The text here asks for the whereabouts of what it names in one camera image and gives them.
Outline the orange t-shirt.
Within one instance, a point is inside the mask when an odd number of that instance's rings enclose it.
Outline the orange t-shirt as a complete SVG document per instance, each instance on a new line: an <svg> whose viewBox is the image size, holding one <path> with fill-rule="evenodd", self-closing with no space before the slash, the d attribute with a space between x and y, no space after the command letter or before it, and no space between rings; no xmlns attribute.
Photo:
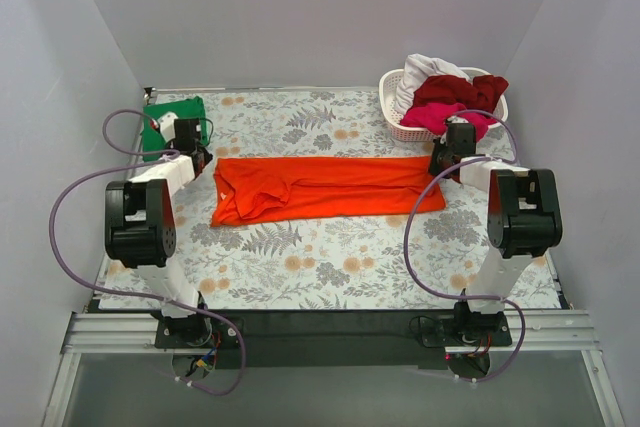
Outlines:
<svg viewBox="0 0 640 427"><path fill-rule="evenodd" d="M406 215L433 177L429 156L223 158L211 225Z"/></svg>

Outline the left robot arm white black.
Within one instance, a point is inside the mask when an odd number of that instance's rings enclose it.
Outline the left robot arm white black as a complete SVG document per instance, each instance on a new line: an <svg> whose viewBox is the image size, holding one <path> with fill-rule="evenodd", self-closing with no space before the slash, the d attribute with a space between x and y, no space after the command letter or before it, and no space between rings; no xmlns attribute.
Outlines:
<svg viewBox="0 0 640 427"><path fill-rule="evenodd" d="M127 181L111 182L105 191L105 249L109 258L135 271L161 298L160 320L172 336L193 347L213 333L211 320L190 309L204 301L175 256L177 231L172 197L194 181L211 161L202 145L196 118L169 112L151 123L173 160L154 165Z"/></svg>

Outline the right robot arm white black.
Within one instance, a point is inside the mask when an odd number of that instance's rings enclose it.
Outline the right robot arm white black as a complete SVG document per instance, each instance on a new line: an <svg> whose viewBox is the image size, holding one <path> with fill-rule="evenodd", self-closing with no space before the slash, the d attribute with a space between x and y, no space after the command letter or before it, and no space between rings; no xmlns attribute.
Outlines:
<svg viewBox="0 0 640 427"><path fill-rule="evenodd" d="M469 345L490 340L508 345L506 299L533 260L562 238L555 174L482 159L469 123L450 123L444 138L434 142L429 173L446 169L448 178L488 194L490 247L475 280L463 289L465 298L442 319L443 334Z"/></svg>

